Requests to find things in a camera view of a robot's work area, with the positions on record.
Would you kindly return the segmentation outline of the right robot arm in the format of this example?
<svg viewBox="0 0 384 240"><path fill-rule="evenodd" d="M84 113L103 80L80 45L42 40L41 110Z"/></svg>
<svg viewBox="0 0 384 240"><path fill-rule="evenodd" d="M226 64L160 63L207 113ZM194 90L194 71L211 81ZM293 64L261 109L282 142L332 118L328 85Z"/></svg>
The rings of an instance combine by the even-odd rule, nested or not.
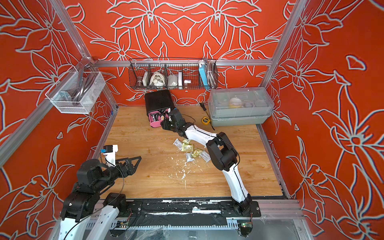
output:
<svg viewBox="0 0 384 240"><path fill-rule="evenodd" d="M164 130L175 132L183 138L204 145L212 163L226 178L231 191L234 210L243 217L252 215L253 200L238 169L240 157L225 133L214 134L200 129L194 123L187 122L176 108L168 113L161 126Z"/></svg>

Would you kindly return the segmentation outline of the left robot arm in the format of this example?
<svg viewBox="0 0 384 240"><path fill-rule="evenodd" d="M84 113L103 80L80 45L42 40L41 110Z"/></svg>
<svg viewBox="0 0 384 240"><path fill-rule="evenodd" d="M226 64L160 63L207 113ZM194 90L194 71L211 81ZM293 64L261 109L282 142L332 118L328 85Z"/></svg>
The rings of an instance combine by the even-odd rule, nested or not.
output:
<svg viewBox="0 0 384 240"><path fill-rule="evenodd" d="M77 172L78 181L65 199L61 212L60 240L81 240L92 215L98 214L96 224L87 236L89 240L103 240L118 217L134 225L141 214L141 204L129 204L125 194L109 193L99 210L95 210L101 195L110 189L119 178L132 176L142 158L118 159L115 164L101 163L98 159L85 161Z"/></svg>

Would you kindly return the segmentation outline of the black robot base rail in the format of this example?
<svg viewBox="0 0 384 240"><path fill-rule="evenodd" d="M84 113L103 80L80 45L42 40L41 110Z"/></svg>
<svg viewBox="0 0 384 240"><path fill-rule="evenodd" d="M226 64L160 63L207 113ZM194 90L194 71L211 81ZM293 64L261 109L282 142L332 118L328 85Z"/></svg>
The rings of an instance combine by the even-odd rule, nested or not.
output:
<svg viewBox="0 0 384 240"><path fill-rule="evenodd" d="M237 228L261 216L259 203L252 201L244 214L231 198L128 199L128 210L112 230L170 228Z"/></svg>

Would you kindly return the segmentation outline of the pink top drawer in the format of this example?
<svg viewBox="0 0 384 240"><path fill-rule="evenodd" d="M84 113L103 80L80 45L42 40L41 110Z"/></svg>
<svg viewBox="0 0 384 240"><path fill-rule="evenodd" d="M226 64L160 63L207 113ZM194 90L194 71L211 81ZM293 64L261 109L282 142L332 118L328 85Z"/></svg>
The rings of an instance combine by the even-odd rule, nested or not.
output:
<svg viewBox="0 0 384 240"><path fill-rule="evenodd" d="M150 126L152 128L160 128L161 123L169 118L171 108L156 110L148 113Z"/></svg>

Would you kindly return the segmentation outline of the black pink drawer cabinet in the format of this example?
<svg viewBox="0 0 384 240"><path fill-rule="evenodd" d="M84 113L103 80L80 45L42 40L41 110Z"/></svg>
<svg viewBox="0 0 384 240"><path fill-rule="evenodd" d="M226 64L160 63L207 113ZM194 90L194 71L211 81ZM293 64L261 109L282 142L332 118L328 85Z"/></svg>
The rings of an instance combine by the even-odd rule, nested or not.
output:
<svg viewBox="0 0 384 240"><path fill-rule="evenodd" d="M175 104L169 90L146 93L144 98L148 117L152 112L160 112L160 110L163 109L173 110L175 108Z"/></svg>

